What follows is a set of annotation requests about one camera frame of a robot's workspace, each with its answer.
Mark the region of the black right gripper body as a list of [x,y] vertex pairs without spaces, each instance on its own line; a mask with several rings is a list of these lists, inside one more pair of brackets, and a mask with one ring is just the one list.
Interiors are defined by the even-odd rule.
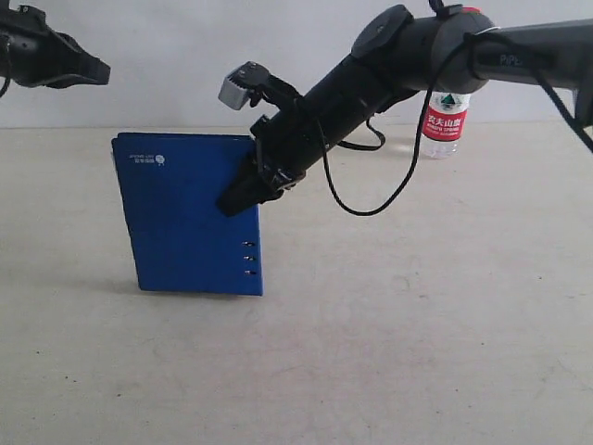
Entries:
[[272,117],[261,116],[250,127],[256,141],[248,162],[251,190],[286,190],[305,178],[331,142],[331,105],[327,100],[299,99]]

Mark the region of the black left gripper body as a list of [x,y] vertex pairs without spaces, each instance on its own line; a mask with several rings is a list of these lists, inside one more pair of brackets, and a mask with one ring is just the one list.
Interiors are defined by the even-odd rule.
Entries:
[[1,6],[1,73],[18,85],[33,88],[46,86],[51,59],[52,29],[46,13],[31,5],[13,8]]

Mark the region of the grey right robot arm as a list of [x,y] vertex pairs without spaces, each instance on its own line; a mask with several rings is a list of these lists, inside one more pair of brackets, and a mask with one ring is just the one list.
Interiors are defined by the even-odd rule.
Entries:
[[462,5],[434,1],[432,9],[427,18],[403,5],[382,12],[305,94],[253,61],[230,72],[223,104],[238,110],[264,101],[277,112],[251,126],[255,149],[220,194],[219,209],[233,216],[280,198],[361,124],[419,93],[466,95],[491,81],[536,84],[591,144],[590,20],[499,28]]

